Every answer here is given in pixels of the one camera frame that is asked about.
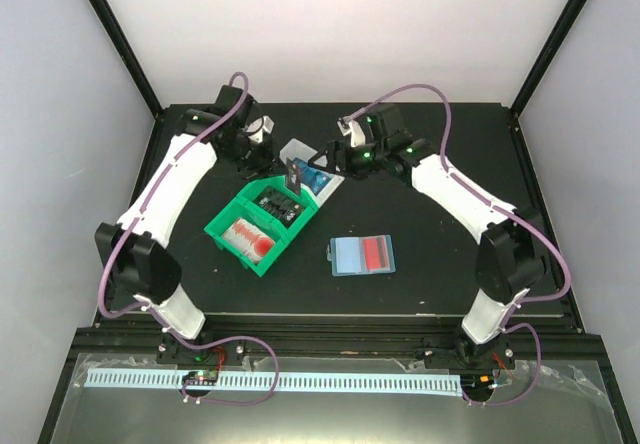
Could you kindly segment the white bin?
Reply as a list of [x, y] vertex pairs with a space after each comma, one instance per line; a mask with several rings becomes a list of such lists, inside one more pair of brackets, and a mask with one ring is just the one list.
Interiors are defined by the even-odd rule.
[[327, 171], [310, 167], [308, 161], [317, 151], [298, 139], [291, 139], [280, 151], [280, 159], [283, 163], [293, 161], [300, 167], [301, 184], [310, 192], [312, 199], [318, 208], [322, 207], [335, 193], [345, 178]]

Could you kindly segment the green front bin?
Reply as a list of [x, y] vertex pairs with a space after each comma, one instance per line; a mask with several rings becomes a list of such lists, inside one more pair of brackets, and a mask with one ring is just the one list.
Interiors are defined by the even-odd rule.
[[290, 239], [282, 224], [246, 200], [234, 199], [208, 224], [204, 232], [216, 246], [241, 265], [263, 277], [284, 252]]

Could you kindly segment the green bin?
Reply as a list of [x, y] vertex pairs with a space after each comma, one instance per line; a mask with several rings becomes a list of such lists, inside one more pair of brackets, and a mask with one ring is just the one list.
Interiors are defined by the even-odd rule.
[[290, 239], [282, 224], [246, 200], [234, 199], [208, 224], [204, 232], [216, 246], [241, 265], [263, 277], [284, 252]]
[[236, 195], [249, 212], [250, 221], [276, 240], [290, 243], [318, 212], [306, 190], [297, 195], [285, 186], [285, 177], [258, 179]]

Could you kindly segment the blue card holder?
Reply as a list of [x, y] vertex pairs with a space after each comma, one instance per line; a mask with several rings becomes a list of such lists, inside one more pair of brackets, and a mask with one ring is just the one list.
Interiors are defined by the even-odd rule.
[[395, 256], [392, 239], [385, 235], [391, 252], [391, 270], [370, 272], [366, 270], [362, 240], [366, 237], [338, 237], [331, 238], [326, 249], [327, 260], [331, 263], [334, 277], [364, 276], [376, 274], [391, 274], [396, 271]]

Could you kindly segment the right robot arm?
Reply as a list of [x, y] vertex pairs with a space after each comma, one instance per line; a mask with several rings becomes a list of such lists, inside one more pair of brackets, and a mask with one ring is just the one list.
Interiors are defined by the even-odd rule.
[[414, 137], [393, 104], [377, 104], [364, 120], [341, 118], [340, 140], [312, 155], [310, 167], [350, 178], [386, 171], [446, 210], [478, 245], [478, 292], [454, 341], [457, 360], [479, 366], [491, 354], [510, 316], [543, 278], [548, 260], [535, 233], [542, 223], [532, 208], [506, 203], [460, 173], [428, 140]]

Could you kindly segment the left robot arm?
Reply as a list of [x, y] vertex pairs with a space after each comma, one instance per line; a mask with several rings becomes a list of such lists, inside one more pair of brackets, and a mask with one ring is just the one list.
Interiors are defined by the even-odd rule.
[[168, 246], [192, 193], [219, 161], [252, 175], [273, 169], [272, 123], [266, 116], [250, 119], [256, 105], [247, 83], [229, 81], [212, 105], [186, 110], [144, 189], [115, 223], [100, 224], [94, 235], [103, 266], [100, 315], [153, 314], [181, 338], [179, 350], [193, 363], [213, 355], [215, 340], [203, 331], [205, 315], [184, 290], [181, 265]]

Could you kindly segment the blue cards stack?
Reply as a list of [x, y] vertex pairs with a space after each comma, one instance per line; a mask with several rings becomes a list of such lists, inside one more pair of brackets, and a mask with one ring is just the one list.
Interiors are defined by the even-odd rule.
[[301, 183], [307, 186], [314, 195], [321, 193], [330, 183], [332, 176], [318, 169], [311, 168], [300, 159], [294, 159], [301, 171]]

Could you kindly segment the black vip cards stack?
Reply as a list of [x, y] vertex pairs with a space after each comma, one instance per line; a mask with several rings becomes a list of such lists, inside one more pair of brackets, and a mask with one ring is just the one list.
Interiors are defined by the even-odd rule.
[[254, 203], [278, 220], [285, 228], [290, 228], [305, 210], [302, 204], [273, 187], [265, 188], [254, 199]]

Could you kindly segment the red white cards stack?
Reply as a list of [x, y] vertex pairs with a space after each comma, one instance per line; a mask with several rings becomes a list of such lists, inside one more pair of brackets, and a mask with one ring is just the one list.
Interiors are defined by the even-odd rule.
[[244, 218], [237, 218], [222, 239], [254, 264], [260, 263], [275, 245], [273, 238]]

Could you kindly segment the small circuit board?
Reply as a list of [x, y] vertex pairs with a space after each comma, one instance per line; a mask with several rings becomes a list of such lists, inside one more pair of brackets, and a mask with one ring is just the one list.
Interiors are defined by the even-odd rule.
[[217, 370], [194, 370], [188, 372], [183, 378], [186, 385], [215, 385], [218, 380]]

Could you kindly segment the black aluminium frame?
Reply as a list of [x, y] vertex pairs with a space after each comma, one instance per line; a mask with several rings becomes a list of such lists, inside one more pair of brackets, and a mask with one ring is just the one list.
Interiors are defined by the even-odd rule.
[[[549, 36], [546, 38], [539, 55], [536, 57], [534, 64], [528, 72], [521, 89], [514, 98], [514, 103], [507, 108], [506, 122], [519, 160], [521, 175], [525, 180], [527, 191], [534, 208], [541, 212], [544, 229], [549, 232], [553, 230], [551, 218], [549, 217], [546, 203], [544, 202], [542, 191], [533, 169], [531, 156], [527, 145], [525, 144], [525, 139], [522, 134], [516, 130], [516, 127], [520, 124], [519, 119], [525, 110], [526, 105], [534, 95], [534, 92], [538, 88], [542, 78], [547, 72], [587, 1], [588, 0], [567, 0], [566, 4], [563, 6], [560, 16], [550, 31]], [[141, 171], [139, 172], [134, 186], [134, 193], [139, 194], [142, 190], [142, 186], [147, 182], [147, 178], [151, 175], [151, 162], [159, 147], [160, 131], [164, 125], [164, 115], [166, 111], [161, 108], [161, 104], [152, 89], [150, 81], [147, 79], [133, 48], [126, 38], [126, 34], [108, 3], [108, 0], [88, 0], [88, 2], [92, 6], [94, 14], [99, 19], [101, 26], [111, 41], [112, 46], [132, 77], [136, 88], [154, 117], [154, 126], [152, 128], [151, 137], [149, 138], [144, 154]], [[589, 346], [592, 346], [594, 348], [592, 354], [600, 356], [599, 369], [604, 378], [607, 399], [612, 405], [613, 414], [616, 419], [616, 426], [621, 433], [622, 441], [625, 443], [635, 443], [637, 441], [635, 431], [633, 430], [631, 419], [627, 412], [622, 393], [616, 380], [610, 359], [605, 351], [602, 339], [594, 334], [578, 332], [580, 328], [583, 327], [583, 323], [578, 311], [577, 301], [572, 293], [563, 298], [562, 301], [564, 303], [569, 303], [572, 306], [572, 318], [575, 323], [572, 327], [567, 328], [567, 330], [561, 330], [561, 327], [558, 324], [553, 324], [551, 329], [560, 332], [560, 336], [567, 340], [567, 350], [569, 352], [575, 354], [579, 351], [585, 351]]]

